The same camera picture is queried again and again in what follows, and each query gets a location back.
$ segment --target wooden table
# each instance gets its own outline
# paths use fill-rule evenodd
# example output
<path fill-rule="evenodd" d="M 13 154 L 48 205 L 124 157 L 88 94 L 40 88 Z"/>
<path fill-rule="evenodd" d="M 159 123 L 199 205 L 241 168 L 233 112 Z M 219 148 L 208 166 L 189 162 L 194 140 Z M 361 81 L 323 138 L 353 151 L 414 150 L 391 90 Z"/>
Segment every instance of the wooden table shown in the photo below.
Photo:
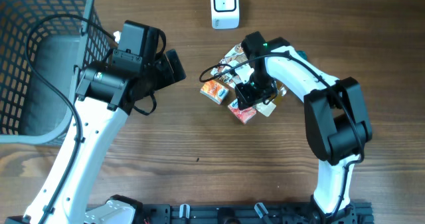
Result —
<path fill-rule="evenodd" d="M 374 138 L 355 168 L 354 200 L 370 201 L 376 223 L 425 220 L 425 14 L 423 0 L 240 0 L 240 27 L 211 28 L 209 0 L 96 0 L 104 28 L 125 20 L 163 29 L 187 78 L 157 93 L 158 108 L 132 113 L 90 196 L 144 203 L 308 201 L 317 158 L 305 139 L 303 104 L 288 93 L 266 118 L 242 125 L 199 93 L 199 74 L 245 35 L 283 37 L 328 74 L 356 78 Z M 137 105 L 149 108 L 150 100 Z M 0 146 L 0 220 L 23 214 L 56 148 Z"/>

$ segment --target snack package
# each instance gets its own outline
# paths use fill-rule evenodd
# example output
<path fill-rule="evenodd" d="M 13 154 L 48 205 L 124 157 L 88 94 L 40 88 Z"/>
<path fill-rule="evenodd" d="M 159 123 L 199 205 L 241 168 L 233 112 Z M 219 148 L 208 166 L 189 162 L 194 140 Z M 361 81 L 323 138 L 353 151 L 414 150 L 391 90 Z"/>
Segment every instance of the snack package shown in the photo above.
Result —
<path fill-rule="evenodd" d="M 255 105 L 255 109 L 265 115 L 265 117 L 269 117 L 272 114 L 276 106 L 280 104 L 287 92 L 284 84 L 282 84 L 281 82 L 277 81 L 276 85 L 278 86 L 278 95 L 277 97 L 275 97 L 275 99 L 273 99 L 273 101 L 271 101 L 268 105 L 265 105 L 263 103 Z"/>
<path fill-rule="evenodd" d="M 234 67 L 235 65 L 238 65 L 244 61 L 247 61 L 246 55 L 244 54 L 244 51 L 242 50 L 242 47 L 240 44 L 236 45 L 231 49 L 222 60 L 220 60 L 220 64 L 229 64 L 230 66 Z M 223 65 L 218 68 L 214 68 L 211 71 L 212 75 L 219 74 L 221 72 L 224 72 L 226 70 L 230 69 L 229 66 Z M 241 82 L 247 82 L 247 78 L 254 72 L 254 69 L 250 67 L 249 64 L 245 64 L 242 67 L 235 70 L 237 75 L 233 76 L 230 73 L 227 73 L 220 77 L 219 79 L 223 81 L 225 84 L 229 85 L 231 88 L 234 88 L 237 84 Z"/>
<path fill-rule="evenodd" d="M 221 104 L 221 102 L 228 94 L 228 88 L 224 87 L 216 81 L 211 80 L 206 82 L 201 88 L 201 94 L 205 94 L 217 104 Z"/>
<path fill-rule="evenodd" d="M 235 99 L 227 107 L 244 124 L 246 124 L 247 121 L 249 121 L 257 113 L 257 110 L 255 110 L 255 108 L 253 107 L 244 110 L 239 110 L 238 99 Z"/>

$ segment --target white device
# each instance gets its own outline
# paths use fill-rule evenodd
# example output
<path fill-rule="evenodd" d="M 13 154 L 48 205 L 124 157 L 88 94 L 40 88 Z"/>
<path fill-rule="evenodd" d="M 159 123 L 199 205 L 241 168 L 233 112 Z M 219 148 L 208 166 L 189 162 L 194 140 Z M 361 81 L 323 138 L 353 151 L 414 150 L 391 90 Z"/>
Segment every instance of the white device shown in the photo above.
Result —
<path fill-rule="evenodd" d="M 211 21 L 214 29 L 239 26 L 239 0 L 211 0 Z"/>

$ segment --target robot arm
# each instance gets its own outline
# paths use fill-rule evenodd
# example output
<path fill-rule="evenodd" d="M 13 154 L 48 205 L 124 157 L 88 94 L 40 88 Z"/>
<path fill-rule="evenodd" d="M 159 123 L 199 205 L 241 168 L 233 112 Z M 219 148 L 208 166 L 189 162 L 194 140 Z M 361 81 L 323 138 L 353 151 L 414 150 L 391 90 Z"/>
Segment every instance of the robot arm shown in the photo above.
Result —
<path fill-rule="evenodd" d="M 156 54 L 158 38 L 164 47 Z M 51 210 L 47 203 L 59 186 L 75 145 L 76 126 L 72 119 L 65 141 L 35 200 L 17 223 L 131 223 L 136 207 L 110 203 L 98 213 L 86 214 L 92 186 L 112 141 L 124 126 L 134 103 L 186 78 L 174 50 L 163 54 L 165 35 L 159 29 L 126 21 L 112 65 L 94 61 L 80 75 L 75 102 L 83 123 L 83 138 L 74 165 Z"/>
<path fill-rule="evenodd" d="M 319 158 L 317 187 L 312 203 L 318 223 L 336 221 L 349 208 L 349 186 L 354 165 L 347 164 L 360 158 L 355 133 L 347 115 L 355 124 L 362 146 L 371 140 L 372 130 L 365 101 L 359 83 L 353 78 L 339 80 L 315 68 L 301 58 L 289 42 L 277 38 L 266 42 L 259 32 L 246 36 L 242 48 L 249 60 L 253 60 L 254 72 L 246 83 L 236 85 L 235 91 L 240 109 L 251 107 L 273 97 L 277 92 L 275 79 L 284 83 L 304 102 L 305 130 L 311 150 Z M 326 82 L 348 109 L 347 114 L 333 117 L 332 109 L 341 108 L 332 97 Z M 335 208 L 343 191 L 338 210 Z"/>

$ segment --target gray mesh basket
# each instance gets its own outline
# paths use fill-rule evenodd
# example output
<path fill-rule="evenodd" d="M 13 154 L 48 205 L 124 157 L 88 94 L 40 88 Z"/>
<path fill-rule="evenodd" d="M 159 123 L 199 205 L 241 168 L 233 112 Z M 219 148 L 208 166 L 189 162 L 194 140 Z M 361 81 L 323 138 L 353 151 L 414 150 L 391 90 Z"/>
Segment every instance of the gray mesh basket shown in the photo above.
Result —
<path fill-rule="evenodd" d="M 93 6 L 94 0 L 0 0 L 0 143 L 63 142 L 71 112 L 31 74 L 25 41 L 32 25 L 47 15 L 71 13 L 100 25 Z M 79 69 L 101 59 L 109 48 L 100 31 L 63 17 L 46 22 L 31 37 L 29 57 L 74 103 Z"/>

